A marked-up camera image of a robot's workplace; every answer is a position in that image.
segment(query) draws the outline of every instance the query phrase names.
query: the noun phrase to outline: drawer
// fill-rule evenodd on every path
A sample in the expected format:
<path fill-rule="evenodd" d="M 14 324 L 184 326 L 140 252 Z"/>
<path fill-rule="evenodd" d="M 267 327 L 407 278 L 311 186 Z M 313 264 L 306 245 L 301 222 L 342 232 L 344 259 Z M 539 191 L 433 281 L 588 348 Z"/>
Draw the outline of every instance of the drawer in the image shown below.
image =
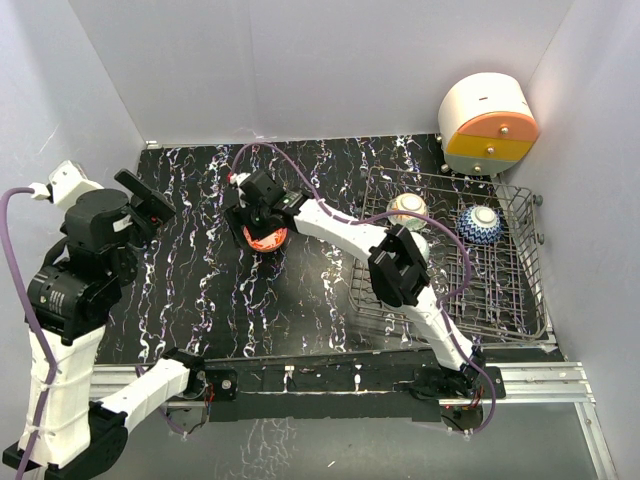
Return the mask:
<path fill-rule="evenodd" d="M 533 142 L 503 138 L 476 137 L 455 133 L 447 144 L 447 153 L 465 157 L 493 158 L 518 161 L 529 151 Z"/>
<path fill-rule="evenodd" d="M 462 135 L 534 142 L 538 125 L 533 117 L 517 112 L 491 112 L 472 118 L 458 129 Z"/>

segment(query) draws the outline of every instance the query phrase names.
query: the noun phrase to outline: dish rack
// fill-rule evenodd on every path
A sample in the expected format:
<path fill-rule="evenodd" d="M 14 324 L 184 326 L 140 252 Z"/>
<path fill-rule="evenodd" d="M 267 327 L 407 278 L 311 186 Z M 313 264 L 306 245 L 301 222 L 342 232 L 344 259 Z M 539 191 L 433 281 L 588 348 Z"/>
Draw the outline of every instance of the dish rack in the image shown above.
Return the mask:
<path fill-rule="evenodd" d="M 489 246 L 462 240 L 473 266 L 471 284 L 449 301 L 449 315 L 465 335 L 483 344 L 533 343 L 544 340 L 547 315 L 540 278 L 536 205 L 542 197 L 526 188 L 468 177 L 442 176 L 374 166 L 369 170 L 361 218 L 384 212 L 401 193 L 420 195 L 428 215 L 455 232 L 458 215 L 467 207 L 486 205 L 500 216 L 503 233 Z M 379 225 L 388 225 L 386 220 Z M 421 232 L 431 249 L 429 276 L 438 297 L 462 284 L 464 265 L 455 244 L 440 230 Z M 351 305 L 360 315 L 401 319 L 375 297 L 366 264 L 355 260 L 349 288 Z"/>

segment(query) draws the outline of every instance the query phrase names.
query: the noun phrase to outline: marble tabletop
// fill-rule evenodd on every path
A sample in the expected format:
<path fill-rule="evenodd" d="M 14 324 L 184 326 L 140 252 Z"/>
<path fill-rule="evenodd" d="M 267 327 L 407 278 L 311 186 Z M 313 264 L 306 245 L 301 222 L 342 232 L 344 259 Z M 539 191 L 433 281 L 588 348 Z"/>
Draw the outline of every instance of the marble tabletop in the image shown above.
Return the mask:
<path fill-rule="evenodd" d="M 279 143 L 327 202 L 357 215 L 370 167 L 436 173 L 433 136 Z M 238 249 L 223 218 L 227 174 L 240 145 L 142 152 L 138 174 L 177 213 L 141 259 L 139 275 L 112 310 L 99 363 L 155 362 L 178 346 L 206 358 L 349 352 L 422 345 L 405 322 L 362 318 L 348 299 L 353 259 L 290 233 L 274 253 Z M 295 172 L 264 147 L 239 170 L 264 169 L 286 187 Z"/>

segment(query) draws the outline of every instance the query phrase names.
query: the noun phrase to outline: blue patterned bowl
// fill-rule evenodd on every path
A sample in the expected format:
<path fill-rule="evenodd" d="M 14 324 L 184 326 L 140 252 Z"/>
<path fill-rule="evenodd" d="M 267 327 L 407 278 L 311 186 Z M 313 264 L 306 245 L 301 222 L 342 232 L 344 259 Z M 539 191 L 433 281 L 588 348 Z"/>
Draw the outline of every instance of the blue patterned bowl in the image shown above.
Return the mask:
<path fill-rule="evenodd" d="M 467 208 L 456 222 L 458 235 L 467 242 L 492 245 L 500 240 L 502 225 L 500 217 L 489 207 L 475 205 Z"/>

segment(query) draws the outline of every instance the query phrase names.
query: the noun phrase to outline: purple cable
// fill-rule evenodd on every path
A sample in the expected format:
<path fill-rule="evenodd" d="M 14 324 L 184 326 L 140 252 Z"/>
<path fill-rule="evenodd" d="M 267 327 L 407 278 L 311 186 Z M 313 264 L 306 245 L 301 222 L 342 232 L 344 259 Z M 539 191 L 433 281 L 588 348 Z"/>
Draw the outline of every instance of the purple cable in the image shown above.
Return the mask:
<path fill-rule="evenodd" d="M 136 369 L 136 375 L 138 376 L 138 378 L 140 378 L 142 375 L 144 375 L 146 372 L 142 369 L 142 367 L 140 365 L 136 365 L 135 366 Z M 171 420 L 171 418 L 169 417 L 169 415 L 167 415 L 167 412 L 165 412 L 164 410 L 162 410 L 162 407 L 158 407 L 157 408 L 158 413 L 160 414 L 160 416 L 162 418 L 164 418 L 164 420 L 167 422 L 167 425 L 169 425 L 169 428 L 171 430 L 173 430 L 175 433 L 179 434 L 179 435 L 188 435 L 188 432 L 182 428 L 180 425 L 178 425 L 176 422 L 174 422 L 173 420 Z"/>
<path fill-rule="evenodd" d="M 33 307 L 31 306 L 31 302 L 29 301 L 29 297 L 27 296 L 27 291 L 24 288 L 22 275 L 20 275 L 20 268 L 18 267 L 18 261 L 13 251 L 13 246 L 11 245 L 11 238 L 9 237 L 9 222 L 7 219 L 7 210 L 9 207 L 9 200 L 11 199 L 12 196 L 18 193 L 34 193 L 34 190 L 33 188 L 22 187 L 22 188 L 12 188 L 4 192 L 4 194 L 2 195 L 2 198 L 0 199 L 0 240 L 2 241 L 4 256 L 7 259 L 7 265 L 9 266 L 9 272 L 11 273 L 13 284 L 16 288 L 16 292 L 18 293 L 18 297 L 20 298 L 20 303 L 22 303 L 22 308 L 24 309 L 25 316 L 27 317 L 27 323 L 29 324 L 29 328 L 31 328 L 31 331 L 36 336 L 36 339 L 40 344 L 40 348 L 42 348 L 42 351 L 44 352 L 44 356 L 47 359 L 47 362 L 49 363 L 49 371 L 47 372 L 45 384 L 51 385 L 53 383 L 53 380 L 56 377 L 58 363 L 56 362 L 56 359 L 53 356 L 53 352 L 51 351 L 49 342 L 47 342 L 47 338 L 44 336 L 44 332 L 40 327 L 40 323 L 38 323 L 36 314 L 33 311 Z M 27 463 L 29 462 L 29 457 L 31 457 L 31 453 L 33 452 L 33 447 L 35 446 L 36 439 L 38 438 L 37 427 L 40 426 L 40 421 L 42 420 L 42 414 L 44 413 L 44 406 L 47 402 L 48 396 L 49 396 L 49 389 L 46 389 L 40 392 L 40 396 L 38 397 L 38 401 L 36 403 L 36 409 L 33 413 L 33 426 L 36 427 L 36 430 L 31 432 L 31 435 L 29 436 L 27 447 L 25 448 L 24 453 L 22 454 L 22 459 L 20 460 L 20 465 L 18 466 L 18 471 L 16 472 L 16 480 L 22 479 L 22 476 L 24 475 L 24 472 L 27 469 Z"/>
<path fill-rule="evenodd" d="M 476 370 L 480 375 L 482 375 L 482 377 L 484 377 L 484 379 L 489 384 L 489 390 L 491 391 L 491 408 L 489 410 L 489 415 L 487 415 L 487 418 L 485 419 L 485 421 L 482 422 L 482 424 L 475 429 L 475 432 L 481 432 L 482 430 L 484 430 L 487 427 L 487 425 L 489 425 L 489 422 L 491 422 L 491 420 L 493 419 L 493 415 L 495 413 L 496 399 L 497 399 L 496 389 L 493 386 L 493 381 L 491 380 L 491 377 L 489 377 L 487 372 L 485 372 L 483 368 L 477 365 L 473 360 L 471 360 L 464 353 L 464 351 L 462 350 L 462 347 L 460 346 L 460 343 L 458 342 L 458 339 L 455 337 L 455 335 L 451 335 L 451 332 L 452 332 L 451 319 L 449 318 L 449 314 L 446 312 L 445 308 L 443 307 L 443 303 L 448 302 L 450 298 L 455 297 L 456 295 L 459 295 L 462 292 L 464 292 L 469 286 L 469 283 L 471 282 L 471 260 L 469 259 L 469 254 L 467 253 L 466 249 L 464 248 L 464 245 L 462 244 L 458 236 L 454 234 L 451 230 L 449 230 L 447 227 L 445 227 L 443 224 L 438 222 L 437 220 L 427 217 L 426 215 L 420 215 L 419 213 L 409 212 L 407 210 L 394 210 L 393 212 L 383 212 L 362 220 L 353 220 L 353 219 L 338 217 L 331 210 L 329 210 L 329 208 L 324 204 L 324 199 L 320 197 L 320 194 L 318 193 L 316 188 L 313 186 L 313 184 L 309 180 L 307 180 L 307 178 L 304 176 L 304 173 L 302 173 L 302 170 L 300 170 L 298 165 L 296 165 L 296 163 L 291 159 L 291 157 L 289 157 L 289 155 L 287 155 L 282 149 L 270 143 L 255 142 L 255 143 L 248 143 L 244 145 L 238 151 L 235 158 L 233 159 L 233 163 L 231 164 L 231 172 L 229 173 L 229 175 L 233 175 L 235 173 L 235 169 L 238 166 L 238 162 L 240 161 L 240 157 L 244 153 L 244 151 L 254 145 L 260 145 L 260 146 L 270 148 L 273 151 L 282 155 L 284 159 L 289 163 L 289 165 L 293 167 L 293 169 L 298 174 L 298 176 L 303 181 L 303 183 L 307 186 L 307 188 L 311 190 L 311 193 L 313 194 L 313 198 L 315 198 L 315 200 L 318 202 L 318 205 L 320 206 L 322 211 L 340 223 L 345 223 L 348 225 L 364 225 L 364 224 L 371 224 L 371 223 L 377 222 L 378 220 L 382 220 L 384 218 L 388 218 L 396 215 L 408 215 L 410 217 L 418 218 L 423 222 L 428 223 L 432 227 L 438 228 L 439 230 L 444 232 L 451 240 L 453 240 L 453 242 L 456 244 L 456 247 L 458 247 L 458 249 L 460 250 L 460 253 L 462 254 L 462 260 L 464 262 L 464 277 L 462 279 L 462 285 L 460 285 L 458 288 L 456 288 L 452 292 L 447 293 L 442 298 L 439 298 L 436 301 L 436 306 L 442 311 L 444 323 L 447 326 L 447 332 L 451 336 L 453 345 L 458 351 L 458 353 L 460 354 L 460 356 L 464 359 L 465 362 L 471 365 L 471 367 L 474 370 Z"/>

